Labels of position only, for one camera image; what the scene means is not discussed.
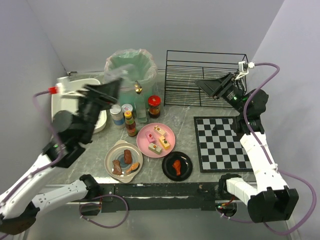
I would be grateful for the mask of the clear wine glass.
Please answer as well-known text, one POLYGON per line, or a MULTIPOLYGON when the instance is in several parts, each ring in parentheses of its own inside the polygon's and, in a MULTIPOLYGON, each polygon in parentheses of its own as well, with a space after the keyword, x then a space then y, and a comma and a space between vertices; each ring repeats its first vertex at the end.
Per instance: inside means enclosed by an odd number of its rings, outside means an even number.
POLYGON ((181 118, 179 116, 177 116, 177 115, 173 116, 171 120, 172 120, 172 124, 175 127, 177 127, 177 126, 179 126, 181 124, 181 118))
POLYGON ((133 84, 137 77, 136 67, 133 64, 125 64, 116 68, 106 67, 104 70, 104 83, 111 83, 115 80, 122 80, 123 86, 133 84))

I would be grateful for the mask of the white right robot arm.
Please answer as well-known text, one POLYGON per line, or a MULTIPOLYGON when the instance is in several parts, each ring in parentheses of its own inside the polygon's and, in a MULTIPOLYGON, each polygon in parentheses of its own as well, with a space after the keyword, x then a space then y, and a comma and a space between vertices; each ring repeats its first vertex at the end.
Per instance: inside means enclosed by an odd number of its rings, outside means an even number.
POLYGON ((266 111, 268 94, 262 89, 245 94, 235 85, 232 73, 218 79, 197 79, 195 84, 213 99, 223 98, 238 115, 231 129, 236 133, 253 170, 256 187, 237 174, 223 175, 219 191, 234 195, 246 206, 254 223, 288 220, 299 200, 296 189, 289 188, 270 153, 261 114, 266 111))

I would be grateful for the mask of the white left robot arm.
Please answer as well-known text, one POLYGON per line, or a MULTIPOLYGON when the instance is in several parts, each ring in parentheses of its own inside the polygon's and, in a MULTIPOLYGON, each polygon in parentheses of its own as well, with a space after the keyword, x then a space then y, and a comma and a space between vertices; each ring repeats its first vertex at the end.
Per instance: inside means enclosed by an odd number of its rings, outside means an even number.
POLYGON ((39 192, 85 152, 83 146, 91 143, 100 112, 118 102, 122 82, 122 77, 116 77, 104 84, 85 84, 77 91, 76 112, 60 110, 46 120, 51 141, 29 170, 0 196, 0 232, 5 237, 24 232, 39 217, 66 203, 99 195, 100 186, 90 174, 51 192, 39 192))

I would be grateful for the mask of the pink plate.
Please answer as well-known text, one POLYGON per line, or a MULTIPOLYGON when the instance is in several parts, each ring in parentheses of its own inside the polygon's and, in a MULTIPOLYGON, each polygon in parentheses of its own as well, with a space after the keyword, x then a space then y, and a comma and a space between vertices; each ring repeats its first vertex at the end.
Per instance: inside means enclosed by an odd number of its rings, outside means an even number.
POLYGON ((165 157, 174 149, 175 144, 176 144, 176 136, 175 136, 173 130, 169 126, 167 126, 163 123, 159 123, 159 122, 149 123, 149 124, 145 125, 144 127, 142 127, 139 130, 139 132, 136 136, 137 147, 145 156, 150 157, 150 158, 163 158, 163 157, 165 157), (167 142, 169 143, 168 149, 165 149, 162 146, 162 144, 160 143, 159 138, 161 135, 154 130, 155 126, 158 126, 160 129, 165 131, 164 137, 166 138, 167 142), (160 148, 162 148, 162 151, 160 154, 157 154, 149 149, 150 143, 146 137, 146 133, 148 133, 148 132, 150 132, 153 135, 153 138, 155 139, 155 144, 157 146, 159 146, 160 148))

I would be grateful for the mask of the yellow cake piece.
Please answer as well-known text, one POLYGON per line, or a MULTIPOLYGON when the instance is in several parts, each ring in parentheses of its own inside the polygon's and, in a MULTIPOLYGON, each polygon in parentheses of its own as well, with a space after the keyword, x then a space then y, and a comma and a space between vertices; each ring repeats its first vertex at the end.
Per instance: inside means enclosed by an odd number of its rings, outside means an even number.
POLYGON ((159 137, 159 142, 165 150, 168 150, 171 147, 170 143, 163 135, 159 137))

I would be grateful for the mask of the pink cake piece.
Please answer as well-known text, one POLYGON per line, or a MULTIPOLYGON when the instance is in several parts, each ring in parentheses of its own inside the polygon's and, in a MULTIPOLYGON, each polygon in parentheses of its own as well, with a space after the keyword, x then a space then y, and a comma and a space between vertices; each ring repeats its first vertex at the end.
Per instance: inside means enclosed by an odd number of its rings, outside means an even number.
POLYGON ((145 137, 149 143, 153 143, 155 141, 153 134, 149 130, 145 132, 145 137))

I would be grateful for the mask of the green white cake piece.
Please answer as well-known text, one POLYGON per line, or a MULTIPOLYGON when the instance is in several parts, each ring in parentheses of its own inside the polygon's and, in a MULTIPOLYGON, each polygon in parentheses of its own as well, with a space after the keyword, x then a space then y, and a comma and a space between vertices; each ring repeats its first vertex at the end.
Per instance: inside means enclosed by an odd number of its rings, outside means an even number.
POLYGON ((156 153, 157 155, 160 155, 162 153, 162 148, 152 142, 149 144, 148 149, 156 153))

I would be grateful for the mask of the cream cake piece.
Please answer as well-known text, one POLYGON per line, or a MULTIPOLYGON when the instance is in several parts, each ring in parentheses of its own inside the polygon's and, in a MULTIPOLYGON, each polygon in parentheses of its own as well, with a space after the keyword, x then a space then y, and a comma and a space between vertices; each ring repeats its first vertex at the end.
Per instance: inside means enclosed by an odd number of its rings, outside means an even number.
POLYGON ((156 125, 154 126, 154 131, 159 134, 160 136, 165 136, 166 135, 166 131, 164 129, 162 129, 160 126, 156 125))

